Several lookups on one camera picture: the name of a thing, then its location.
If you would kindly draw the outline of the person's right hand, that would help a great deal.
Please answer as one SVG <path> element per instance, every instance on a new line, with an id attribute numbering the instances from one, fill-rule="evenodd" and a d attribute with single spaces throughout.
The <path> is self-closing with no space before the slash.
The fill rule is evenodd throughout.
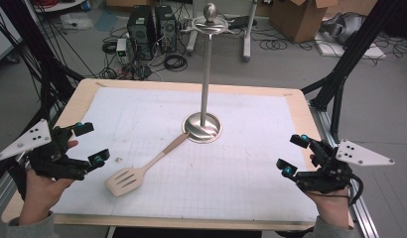
<path id="1" fill-rule="evenodd" d="M 326 223 L 342 229 L 349 228 L 347 187 L 330 193 L 307 191 L 306 196 L 315 203 L 320 217 Z"/>

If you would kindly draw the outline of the person's left hand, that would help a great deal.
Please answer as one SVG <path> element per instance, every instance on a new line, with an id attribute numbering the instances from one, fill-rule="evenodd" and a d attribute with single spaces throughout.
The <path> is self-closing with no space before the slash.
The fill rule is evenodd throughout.
<path id="1" fill-rule="evenodd" d="M 33 169 L 27 169 L 26 196 L 19 224 L 31 225 L 46 219 L 51 208 L 58 203 L 72 183 L 73 179 L 42 177 Z"/>

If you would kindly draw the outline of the grey bag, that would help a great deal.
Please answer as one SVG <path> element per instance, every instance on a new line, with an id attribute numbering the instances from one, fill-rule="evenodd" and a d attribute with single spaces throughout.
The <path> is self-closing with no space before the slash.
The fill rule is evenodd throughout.
<path id="1" fill-rule="evenodd" d="M 319 32 L 327 33 L 337 43 L 345 46 L 361 28 L 366 17 L 354 12 L 337 13 L 321 23 Z"/>

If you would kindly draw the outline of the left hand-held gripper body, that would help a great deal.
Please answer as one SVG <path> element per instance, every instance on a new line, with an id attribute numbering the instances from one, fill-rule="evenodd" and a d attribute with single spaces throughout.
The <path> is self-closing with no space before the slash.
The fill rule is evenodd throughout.
<path id="1" fill-rule="evenodd" d="M 0 161 L 28 152 L 31 168 L 39 176 L 83 180 L 91 168 L 89 161 L 71 159 L 67 155 L 68 141 L 75 136 L 75 124 L 51 128 L 46 119 L 41 119 L 0 152 Z"/>

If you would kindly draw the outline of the white grid mat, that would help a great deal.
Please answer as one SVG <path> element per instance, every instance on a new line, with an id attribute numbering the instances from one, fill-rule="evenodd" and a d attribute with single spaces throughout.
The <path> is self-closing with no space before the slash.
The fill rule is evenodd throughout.
<path id="1" fill-rule="evenodd" d="M 75 182 L 54 211 L 60 214 L 312 222 L 315 205 L 283 178 L 284 159 L 299 169 L 305 158 L 290 142 L 297 132 L 292 93 L 252 95 L 248 91 L 208 97 L 208 111 L 222 131 L 209 144 L 186 141 L 157 162 L 142 185 L 114 196 L 105 181 L 125 168 L 141 168 L 177 138 L 187 116 L 198 111 L 193 91 L 100 88 L 83 119 L 93 132 L 69 150 L 83 159 L 101 149 L 110 158 Z"/>

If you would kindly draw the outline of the aluminium rail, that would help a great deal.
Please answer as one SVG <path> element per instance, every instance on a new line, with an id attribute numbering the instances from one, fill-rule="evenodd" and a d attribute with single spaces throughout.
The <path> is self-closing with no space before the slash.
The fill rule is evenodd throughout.
<path id="1" fill-rule="evenodd" d="M 0 211 L 15 191 L 26 192 L 26 168 L 23 154 L 0 162 Z"/>
<path id="2" fill-rule="evenodd" d="M 308 106 L 321 138 L 327 140 L 333 147 L 336 147 L 338 143 L 331 132 L 332 116 L 330 113 L 320 110 L 311 104 L 308 104 Z M 380 238 L 362 196 L 350 208 L 350 220 L 354 222 L 359 238 Z"/>

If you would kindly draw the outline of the white metal floor stand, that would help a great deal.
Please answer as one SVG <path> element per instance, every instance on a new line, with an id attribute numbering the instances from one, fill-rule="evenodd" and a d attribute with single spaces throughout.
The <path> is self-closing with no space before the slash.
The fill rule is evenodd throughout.
<path id="1" fill-rule="evenodd" d="M 244 18 L 244 35 L 243 35 L 243 52 L 242 58 L 245 61 L 250 61 L 251 56 L 251 32 L 256 14 L 257 0 L 250 0 L 251 7 L 249 15 Z M 193 4 L 193 17 L 191 25 L 185 29 L 185 33 L 189 33 L 189 41 L 186 51 L 190 55 L 195 48 L 198 33 L 207 35 L 209 39 L 213 36 L 231 33 L 229 30 L 230 21 L 222 19 L 218 16 L 217 8 L 214 3 L 206 3 L 203 7 L 203 14 L 197 16 L 197 6 Z"/>

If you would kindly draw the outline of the black computer tower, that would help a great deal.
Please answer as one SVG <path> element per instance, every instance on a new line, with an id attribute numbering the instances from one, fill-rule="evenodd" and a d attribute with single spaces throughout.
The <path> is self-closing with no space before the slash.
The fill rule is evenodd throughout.
<path id="1" fill-rule="evenodd" d="M 137 60 L 150 60 L 156 33 L 152 8 L 149 5 L 135 5 L 127 23 L 134 56 Z"/>
<path id="2" fill-rule="evenodd" d="M 161 5 L 155 8 L 156 30 L 162 53 L 177 50 L 177 20 L 172 7 Z"/>

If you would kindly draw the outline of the wooden slotted spatula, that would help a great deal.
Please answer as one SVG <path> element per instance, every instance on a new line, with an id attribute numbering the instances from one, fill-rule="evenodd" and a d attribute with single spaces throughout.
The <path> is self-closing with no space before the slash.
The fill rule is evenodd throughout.
<path id="1" fill-rule="evenodd" d="M 126 194 L 138 187 L 143 183 L 145 174 L 152 168 L 157 162 L 162 158 L 180 146 L 185 140 L 189 138 L 188 133 L 183 133 L 178 136 L 174 141 L 172 141 L 162 152 L 160 152 L 154 159 L 147 163 L 142 168 L 127 168 L 122 169 L 115 173 L 113 176 L 105 181 L 106 187 L 110 192 L 118 197 Z"/>

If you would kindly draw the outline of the open cardboard box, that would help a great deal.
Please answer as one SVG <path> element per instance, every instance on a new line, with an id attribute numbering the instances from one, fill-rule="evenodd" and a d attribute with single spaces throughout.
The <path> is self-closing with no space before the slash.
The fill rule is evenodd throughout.
<path id="1" fill-rule="evenodd" d="M 273 0 L 271 26 L 294 43 L 311 41 L 328 9 L 339 0 Z"/>

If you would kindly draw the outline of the flat white board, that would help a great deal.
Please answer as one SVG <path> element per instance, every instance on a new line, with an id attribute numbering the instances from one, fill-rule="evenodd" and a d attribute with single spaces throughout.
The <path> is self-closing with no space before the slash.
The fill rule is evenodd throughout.
<path id="1" fill-rule="evenodd" d="M 358 49 L 348 47 L 346 50 L 342 45 L 326 42 L 326 41 L 316 41 L 316 47 L 323 57 L 337 57 L 342 56 L 357 56 L 368 60 L 384 60 L 386 54 L 375 44 L 372 44 L 368 49 Z"/>

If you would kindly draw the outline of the round white table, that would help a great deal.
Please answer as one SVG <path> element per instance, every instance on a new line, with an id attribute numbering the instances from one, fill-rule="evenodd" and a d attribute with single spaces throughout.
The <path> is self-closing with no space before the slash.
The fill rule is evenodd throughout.
<path id="1" fill-rule="evenodd" d="M 44 5 L 40 1 L 33 0 L 34 9 L 40 12 L 57 12 L 66 10 L 73 7 L 78 7 L 82 11 L 89 11 L 91 4 L 89 0 L 47 0 L 48 3 Z"/>

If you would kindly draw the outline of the white power adapter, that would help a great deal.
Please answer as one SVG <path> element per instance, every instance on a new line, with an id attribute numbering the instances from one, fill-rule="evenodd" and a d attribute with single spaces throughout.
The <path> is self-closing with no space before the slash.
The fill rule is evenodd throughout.
<path id="1" fill-rule="evenodd" d="M 127 41 L 125 39 L 118 39 L 116 45 L 116 53 L 119 57 L 119 61 L 122 64 L 128 63 L 128 55 L 127 55 Z"/>

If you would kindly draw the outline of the steel utensil stand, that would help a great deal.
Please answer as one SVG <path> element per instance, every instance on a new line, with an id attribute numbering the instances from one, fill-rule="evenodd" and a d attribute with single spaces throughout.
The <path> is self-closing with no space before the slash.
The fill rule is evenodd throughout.
<path id="1" fill-rule="evenodd" d="M 211 143 L 219 138 L 222 131 L 220 120 L 207 112 L 212 37 L 226 32 L 228 24 L 218 17 L 216 6 L 213 3 L 207 3 L 203 7 L 203 16 L 192 20 L 191 30 L 204 35 L 203 86 L 201 111 L 190 114 L 184 120 L 183 131 L 195 143 Z"/>

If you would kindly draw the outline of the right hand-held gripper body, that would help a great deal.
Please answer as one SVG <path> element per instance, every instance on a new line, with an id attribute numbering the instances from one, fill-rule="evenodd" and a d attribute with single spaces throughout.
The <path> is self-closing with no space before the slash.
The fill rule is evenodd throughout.
<path id="1" fill-rule="evenodd" d="M 395 161 L 363 148 L 349 140 L 341 140 L 333 148 L 327 141 L 312 138 L 309 149 L 315 155 L 312 164 L 315 172 L 298 172 L 295 182 L 301 191 L 319 191 L 330 193 L 344 189 L 356 175 L 350 165 L 356 166 L 393 166 Z"/>

